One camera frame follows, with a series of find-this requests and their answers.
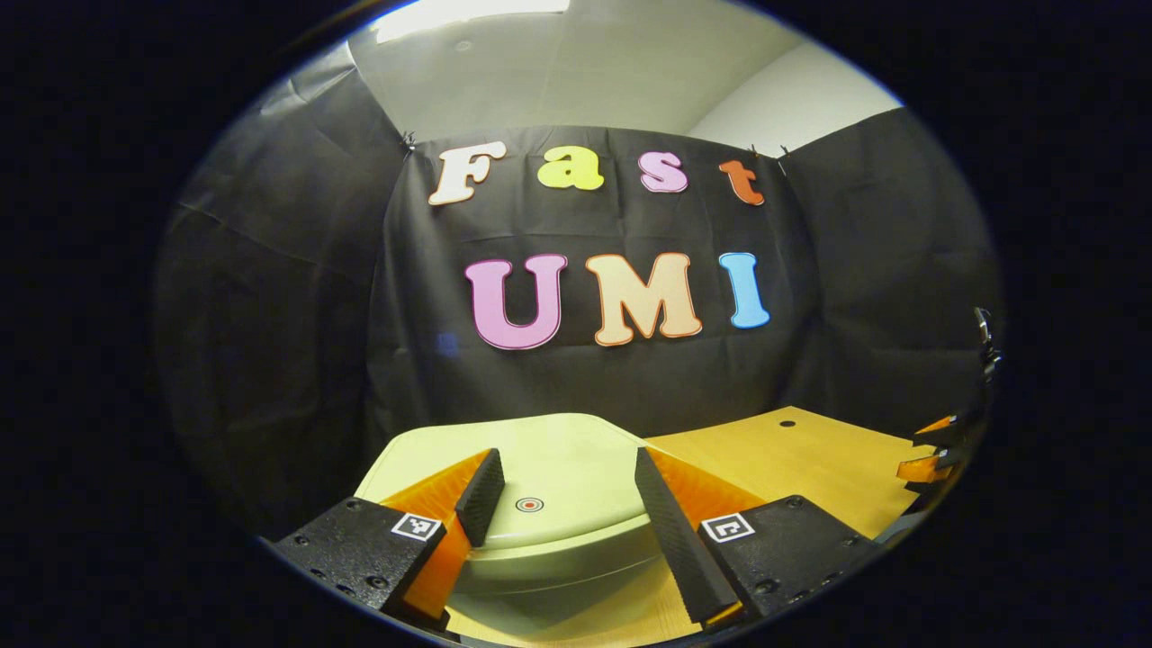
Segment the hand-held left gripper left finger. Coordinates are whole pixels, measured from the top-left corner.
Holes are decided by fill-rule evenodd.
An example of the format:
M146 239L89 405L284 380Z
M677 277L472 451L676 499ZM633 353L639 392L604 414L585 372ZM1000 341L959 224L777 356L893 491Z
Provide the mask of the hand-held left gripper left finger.
M448 600L484 545L503 489L500 452L485 449L382 499L346 498L273 548L362 606L444 631Z

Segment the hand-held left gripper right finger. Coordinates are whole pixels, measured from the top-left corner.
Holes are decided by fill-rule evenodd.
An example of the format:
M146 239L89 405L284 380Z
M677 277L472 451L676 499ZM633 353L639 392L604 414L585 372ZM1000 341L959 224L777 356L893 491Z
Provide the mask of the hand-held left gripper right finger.
M806 497L765 500L658 449L637 451L634 484L688 619L704 631L786 615L879 551Z

